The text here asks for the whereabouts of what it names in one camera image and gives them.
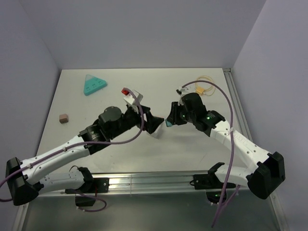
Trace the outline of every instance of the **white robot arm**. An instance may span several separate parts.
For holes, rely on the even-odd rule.
[[[149,134],[164,122],[163,118],[151,114],[150,108],[141,106],[142,95],[133,91],[134,97],[125,89],[124,100],[127,110],[122,113],[111,106],[98,116],[94,123],[71,140],[42,155],[20,161],[13,158],[7,162],[6,177],[14,205],[22,205],[35,199],[39,194],[60,189],[75,189],[86,193],[93,184],[93,177],[86,167],[64,174],[53,174],[56,169],[83,157],[92,155],[110,145],[110,140],[134,126]],[[134,138],[118,142],[127,143]]]
[[[197,93],[183,94],[179,102],[172,102],[171,112],[166,119],[167,127],[192,123],[197,130],[217,140],[231,150],[231,131],[234,139],[234,154],[240,157],[247,167],[232,167],[228,187],[243,185],[257,197],[266,199],[284,180],[283,156],[258,147],[238,131],[230,128],[229,122],[216,111],[207,111]],[[228,165],[217,163],[206,176],[194,176],[195,189],[208,189],[216,185],[222,188]]]

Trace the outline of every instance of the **white tabletop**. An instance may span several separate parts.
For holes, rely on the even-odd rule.
[[[83,88],[87,74],[106,80],[107,87],[85,96]],[[170,113],[171,102],[179,100],[175,90],[201,75],[211,76],[230,96],[221,68],[63,70],[38,154],[77,135],[91,125],[108,106],[117,106],[124,112],[126,104],[121,93],[123,87],[143,94],[141,103],[150,107],[154,116],[166,118]],[[191,85],[191,90],[194,91],[194,85]],[[218,90],[210,97],[202,96],[202,100],[207,110],[216,110],[230,120],[228,104]],[[60,114],[68,114],[67,124],[60,124]],[[234,127],[238,129],[234,118]],[[91,172],[208,170],[217,162],[229,162],[230,151],[197,131],[192,124],[171,128],[164,124],[162,129],[159,139],[143,132],[131,143],[111,145],[92,156],[71,162],[56,172],[67,172],[72,165],[87,167]],[[132,128],[113,141],[127,140],[137,132],[138,128]],[[244,167],[237,157],[233,164]]]

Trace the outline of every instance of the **brown cube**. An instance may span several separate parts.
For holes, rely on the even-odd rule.
[[[67,114],[62,114],[59,115],[59,121],[61,124],[65,124],[68,122],[68,115]]]

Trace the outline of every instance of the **white wall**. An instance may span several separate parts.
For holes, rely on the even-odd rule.
[[[0,177],[6,161],[36,154],[59,70],[18,0],[0,0]],[[5,184],[1,198],[9,198]],[[0,204],[1,230],[11,230],[17,207]]]
[[[20,0],[63,69],[232,67],[265,0]]]
[[[278,192],[293,231],[308,229],[307,12],[307,0],[268,0],[233,70],[254,141],[284,155]]]

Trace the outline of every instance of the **teal triangle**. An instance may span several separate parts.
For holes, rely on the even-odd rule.
[[[92,75],[86,75],[85,87],[83,89],[83,93],[85,95],[90,95],[106,86],[107,82],[105,80],[97,78]]]
[[[165,120],[165,122],[166,122],[166,126],[167,126],[168,128],[173,126],[169,121]]]

